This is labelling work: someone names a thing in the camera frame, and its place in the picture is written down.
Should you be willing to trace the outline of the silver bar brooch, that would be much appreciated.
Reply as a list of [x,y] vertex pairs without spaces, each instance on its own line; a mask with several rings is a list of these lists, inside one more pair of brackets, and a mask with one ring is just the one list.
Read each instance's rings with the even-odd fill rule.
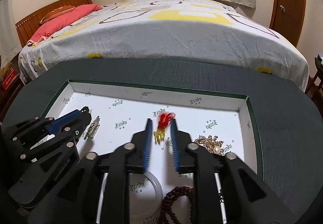
[[85,133],[83,139],[86,141],[87,139],[93,139],[98,128],[100,126],[100,116],[97,116],[94,121],[90,124],[87,132]]

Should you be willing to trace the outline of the pearl flower brooch cluster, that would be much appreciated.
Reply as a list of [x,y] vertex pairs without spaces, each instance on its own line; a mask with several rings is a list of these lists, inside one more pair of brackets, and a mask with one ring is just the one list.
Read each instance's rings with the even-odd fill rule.
[[220,141],[217,135],[209,135],[207,137],[200,135],[197,139],[194,140],[198,145],[203,146],[209,153],[221,155],[223,153],[223,143]]

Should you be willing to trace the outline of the white jade bangle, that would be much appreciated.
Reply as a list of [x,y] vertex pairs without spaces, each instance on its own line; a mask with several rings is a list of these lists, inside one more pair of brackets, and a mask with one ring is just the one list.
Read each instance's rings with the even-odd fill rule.
[[150,171],[130,174],[130,220],[150,219],[160,208],[163,190],[159,180]]

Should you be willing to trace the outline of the red cord gold charm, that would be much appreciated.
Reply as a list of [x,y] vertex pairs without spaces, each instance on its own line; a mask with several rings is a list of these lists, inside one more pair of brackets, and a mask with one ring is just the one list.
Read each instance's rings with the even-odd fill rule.
[[165,140],[165,130],[169,126],[171,120],[175,118],[175,113],[163,112],[158,116],[157,130],[153,132],[154,141],[156,144],[160,144]]

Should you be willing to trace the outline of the red box on nightstand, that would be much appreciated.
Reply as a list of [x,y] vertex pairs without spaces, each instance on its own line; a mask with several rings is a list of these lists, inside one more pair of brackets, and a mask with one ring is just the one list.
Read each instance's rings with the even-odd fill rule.
[[18,73],[15,71],[15,69],[12,69],[8,75],[5,77],[5,79],[1,83],[1,87],[4,90],[7,90],[7,88],[13,83],[13,81],[18,77]]

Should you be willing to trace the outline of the dark green tray box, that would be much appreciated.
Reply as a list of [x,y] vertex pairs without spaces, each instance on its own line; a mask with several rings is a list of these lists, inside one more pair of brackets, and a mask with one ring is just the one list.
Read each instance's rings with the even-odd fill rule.
[[[80,138],[77,149],[81,156],[90,151],[99,155],[113,152],[129,142],[134,133],[144,130],[148,119],[156,130],[159,114],[170,112],[176,114],[178,129],[189,133],[192,140],[200,135],[217,135],[224,141],[222,155],[236,153],[258,176],[263,176],[258,125],[248,96],[69,80],[54,94],[42,115],[60,118],[85,106],[93,119],[100,116],[100,126],[93,139]],[[166,129],[163,142],[151,144],[147,171],[159,180],[162,199],[176,186],[193,185],[191,173],[175,171],[170,129]],[[160,208],[150,219],[130,221],[157,223],[159,212]]]

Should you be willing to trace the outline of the dark green table cloth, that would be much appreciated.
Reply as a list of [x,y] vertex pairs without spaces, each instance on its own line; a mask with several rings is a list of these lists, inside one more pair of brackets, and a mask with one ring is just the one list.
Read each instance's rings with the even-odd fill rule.
[[301,223],[322,223],[322,117],[293,82],[193,61],[91,59],[60,62],[22,88],[2,126],[41,115],[68,79],[247,95],[263,153],[263,178]]

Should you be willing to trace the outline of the pink pillow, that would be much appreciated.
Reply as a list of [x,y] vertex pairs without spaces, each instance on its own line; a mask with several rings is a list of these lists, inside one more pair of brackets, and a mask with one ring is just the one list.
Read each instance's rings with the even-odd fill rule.
[[78,7],[75,7],[73,10],[69,10],[67,13],[61,14],[44,24],[37,29],[33,36],[26,43],[27,46],[37,45],[42,41],[47,40],[55,32],[60,31],[66,26],[73,24],[75,21],[86,17],[88,14],[99,11],[103,7],[98,6],[97,4],[84,4]]

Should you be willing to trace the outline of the orange cushion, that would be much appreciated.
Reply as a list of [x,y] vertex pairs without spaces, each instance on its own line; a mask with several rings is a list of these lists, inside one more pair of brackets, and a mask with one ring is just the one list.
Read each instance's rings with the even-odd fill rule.
[[40,25],[43,25],[44,23],[47,23],[48,21],[55,19],[56,17],[59,17],[60,15],[69,13],[75,9],[75,6],[62,6],[58,7],[49,13],[47,13],[39,22]]

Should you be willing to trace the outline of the bed with patterned sheet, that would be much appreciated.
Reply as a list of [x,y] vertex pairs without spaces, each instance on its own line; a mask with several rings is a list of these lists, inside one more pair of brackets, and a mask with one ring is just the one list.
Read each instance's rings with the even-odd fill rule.
[[94,11],[37,45],[22,48],[24,82],[63,61],[173,58],[240,67],[305,90],[309,66],[281,34],[212,0],[128,0]]

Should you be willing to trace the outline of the wooden chair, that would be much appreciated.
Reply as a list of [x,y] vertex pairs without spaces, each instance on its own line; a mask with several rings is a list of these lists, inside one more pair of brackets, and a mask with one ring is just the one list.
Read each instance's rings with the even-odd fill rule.
[[316,73],[313,77],[309,76],[305,94],[309,98],[319,97],[322,95],[322,55],[319,54],[314,58]]

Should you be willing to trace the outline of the brown wooden door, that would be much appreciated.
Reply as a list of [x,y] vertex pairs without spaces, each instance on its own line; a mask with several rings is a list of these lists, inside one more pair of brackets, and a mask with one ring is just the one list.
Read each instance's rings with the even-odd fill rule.
[[306,0],[274,0],[269,28],[297,46],[305,16]]

